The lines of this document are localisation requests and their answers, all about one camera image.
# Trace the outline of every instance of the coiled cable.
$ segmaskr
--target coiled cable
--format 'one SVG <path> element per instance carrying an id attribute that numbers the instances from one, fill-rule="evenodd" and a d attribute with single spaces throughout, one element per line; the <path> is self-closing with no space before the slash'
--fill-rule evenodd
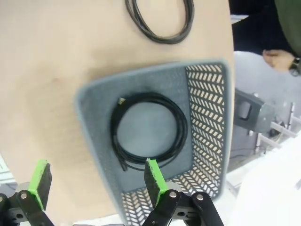
<path id="1" fill-rule="evenodd" d="M 167 151 L 157 156 L 142 157 L 135 154 L 131 154 L 130 152 L 125 150 L 118 141 L 117 131 L 124 114 L 130 107 L 142 102 L 155 103 L 166 107 L 173 114 L 176 121 L 177 132 L 173 144 Z M 122 169 L 124 171 L 127 171 L 127 168 L 129 167 L 135 170 L 144 171 L 144 168 L 137 168 L 130 165 L 129 163 L 145 165 L 146 159 L 151 158 L 156 159 L 158 163 L 168 160 L 160 167 L 166 166 L 171 161 L 173 161 L 182 150 L 187 138 L 188 125 L 184 113 L 177 104 L 175 104 L 172 100 L 161 94 L 148 92 L 127 97 L 123 100 L 122 103 L 116 105 L 111 115 L 110 130 L 112 147 L 116 157 L 120 162 Z"/>
<path id="2" fill-rule="evenodd" d="M 131 0 L 133 9 L 130 4 L 130 0 L 125 0 L 125 1 L 126 1 L 127 11 L 130 14 L 134 23 L 137 25 L 139 30 L 146 37 L 148 37 L 150 40 L 152 40 L 154 42 L 161 43 L 161 44 L 169 44 L 169 45 L 177 44 L 177 43 L 183 41 L 188 36 L 189 32 L 191 31 L 192 22 L 193 22 L 193 18 L 194 18 L 193 0 L 183 0 L 184 5 L 185 5 L 185 13 L 186 13 L 185 24 L 184 24 L 184 27 L 182 28 L 182 30 L 177 35 L 172 36 L 172 37 L 161 37 L 161 36 L 156 35 L 154 32 L 152 32 L 151 29 L 146 24 L 146 22 L 144 21 L 142 15 L 140 13 L 140 10 L 137 5 L 137 0 Z"/>

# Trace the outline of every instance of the person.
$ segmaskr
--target person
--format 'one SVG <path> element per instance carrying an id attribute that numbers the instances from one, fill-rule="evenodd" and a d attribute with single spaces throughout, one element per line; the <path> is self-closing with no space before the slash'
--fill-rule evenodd
<path id="1" fill-rule="evenodd" d="M 234 51 L 262 55 L 274 69 L 301 75 L 301 0 L 229 0 Z"/>

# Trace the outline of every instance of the chevron pattern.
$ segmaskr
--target chevron pattern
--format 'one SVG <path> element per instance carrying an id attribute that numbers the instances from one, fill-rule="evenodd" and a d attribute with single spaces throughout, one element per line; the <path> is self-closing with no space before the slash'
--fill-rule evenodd
<path id="1" fill-rule="evenodd" d="M 187 193 L 220 190 L 224 134 L 224 79 L 222 65 L 186 67 L 190 101 L 193 165 L 170 180 Z M 122 194 L 128 225 L 140 226 L 152 211 L 146 188 Z"/>

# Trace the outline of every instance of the perforated basket wall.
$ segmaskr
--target perforated basket wall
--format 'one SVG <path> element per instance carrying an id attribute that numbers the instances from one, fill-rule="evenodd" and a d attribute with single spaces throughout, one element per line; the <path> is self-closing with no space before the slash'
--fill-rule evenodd
<path id="1" fill-rule="evenodd" d="M 224 64 L 185 67 L 190 102 L 193 164 L 190 170 L 169 180 L 187 193 L 207 192 L 216 198 L 222 188 L 228 162 L 231 125 L 231 88 Z M 129 225 L 141 225 L 152 211 L 146 188 L 122 193 Z"/>

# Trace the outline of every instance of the wristwatch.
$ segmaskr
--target wristwatch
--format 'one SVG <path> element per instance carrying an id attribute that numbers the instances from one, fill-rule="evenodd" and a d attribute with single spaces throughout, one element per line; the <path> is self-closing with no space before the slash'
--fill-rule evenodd
<path id="1" fill-rule="evenodd" d="M 300 58 L 295 58 L 291 67 L 290 67 L 290 73 L 294 77 L 301 76 L 301 72 L 299 71 L 300 67 Z"/>

